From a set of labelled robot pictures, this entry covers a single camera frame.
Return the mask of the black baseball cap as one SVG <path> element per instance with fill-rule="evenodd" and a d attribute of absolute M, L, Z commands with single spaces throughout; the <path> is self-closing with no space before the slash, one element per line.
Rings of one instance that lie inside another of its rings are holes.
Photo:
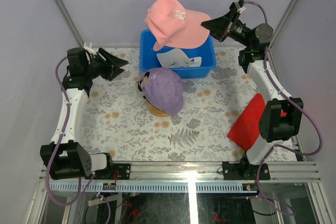
<path fill-rule="evenodd" d="M 144 99 L 147 100 L 148 97 L 149 97 L 149 95 L 148 95 L 148 93 L 147 93 L 146 90 L 145 90 L 145 97 L 144 97 Z"/>

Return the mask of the pink baseball cap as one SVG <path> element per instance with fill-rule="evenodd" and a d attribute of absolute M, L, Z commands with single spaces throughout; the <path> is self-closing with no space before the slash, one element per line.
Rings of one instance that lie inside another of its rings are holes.
<path fill-rule="evenodd" d="M 209 37 L 201 23 L 208 14 L 186 9 L 178 0 L 157 0 L 148 9 L 145 24 L 156 39 L 154 51 L 163 47 L 194 49 Z"/>

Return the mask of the purple baseball cap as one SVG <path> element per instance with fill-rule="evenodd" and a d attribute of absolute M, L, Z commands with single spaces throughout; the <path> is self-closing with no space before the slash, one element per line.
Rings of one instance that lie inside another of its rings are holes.
<path fill-rule="evenodd" d="M 169 115 L 178 114 L 183 107 L 183 81 L 178 74 L 168 68 L 159 67 L 146 71 L 139 79 L 148 76 L 145 90 L 146 100 L 155 108 L 164 110 Z"/>

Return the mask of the white cloth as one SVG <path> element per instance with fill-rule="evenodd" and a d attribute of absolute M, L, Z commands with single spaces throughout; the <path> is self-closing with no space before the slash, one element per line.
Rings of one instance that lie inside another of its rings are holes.
<path fill-rule="evenodd" d="M 160 65 L 165 68 L 200 67 L 202 64 L 202 57 L 189 58 L 186 53 L 178 48 L 156 54 L 156 56 Z"/>

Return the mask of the wooden hat stand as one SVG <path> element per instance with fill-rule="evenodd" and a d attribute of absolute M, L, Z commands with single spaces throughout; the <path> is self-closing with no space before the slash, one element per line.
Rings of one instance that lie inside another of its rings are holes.
<path fill-rule="evenodd" d="M 168 113 L 166 113 L 164 110 L 159 110 L 155 108 L 151 103 L 147 102 L 147 109 L 148 111 L 153 115 L 157 117 L 167 117 L 169 116 Z"/>

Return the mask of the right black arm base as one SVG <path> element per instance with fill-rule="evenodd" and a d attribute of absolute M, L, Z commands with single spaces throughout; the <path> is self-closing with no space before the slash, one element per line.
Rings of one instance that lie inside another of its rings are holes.
<path fill-rule="evenodd" d="M 249 163 L 222 162 L 223 176 L 225 180 L 256 180 L 259 165 Z M 270 180 L 267 164 L 262 164 L 259 172 L 259 180 Z"/>

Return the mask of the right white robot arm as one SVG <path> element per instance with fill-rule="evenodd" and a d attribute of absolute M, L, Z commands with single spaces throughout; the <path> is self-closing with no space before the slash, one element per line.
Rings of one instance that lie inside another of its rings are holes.
<path fill-rule="evenodd" d="M 270 45 L 273 28 L 267 21 L 249 28 L 239 17 L 246 4 L 253 1 L 238 0 L 232 2 L 225 15 L 204 21 L 202 27 L 219 42 L 231 38 L 245 49 L 239 52 L 238 64 L 256 84 L 265 103 L 265 108 L 258 122 L 258 138 L 244 155 L 245 163 L 239 166 L 240 175 L 251 179 L 258 173 L 258 166 L 267 153 L 277 144 L 281 144 L 299 132 L 303 101 L 293 98 L 287 92 L 267 61 L 267 49 Z"/>

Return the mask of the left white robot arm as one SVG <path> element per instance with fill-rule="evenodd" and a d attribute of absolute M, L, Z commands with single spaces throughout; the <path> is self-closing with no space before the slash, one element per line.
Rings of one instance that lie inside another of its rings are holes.
<path fill-rule="evenodd" d="M 93 80 L 101 77 L 112 81 L 124 72 L 128 61 L 103 48 L 71 48 L 64 60 L 68 62 L 66 75 L 57 77 L 62 91 L 59 121 L 50 144 L 40 148 L 40 156 L 53 180 L 70 178 L 111 179 L 116 173 L 111 155 L 89 154 L 78 142 L 85 105 Z"/>

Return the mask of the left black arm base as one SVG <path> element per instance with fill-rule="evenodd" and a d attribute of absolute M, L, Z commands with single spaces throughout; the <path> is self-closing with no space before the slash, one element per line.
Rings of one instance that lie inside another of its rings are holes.
<path fill-rule="evenodd" d="M 131 174 L 131 164 L 116 163 L 95 173 L 96 180 L 129 180 Z"/>

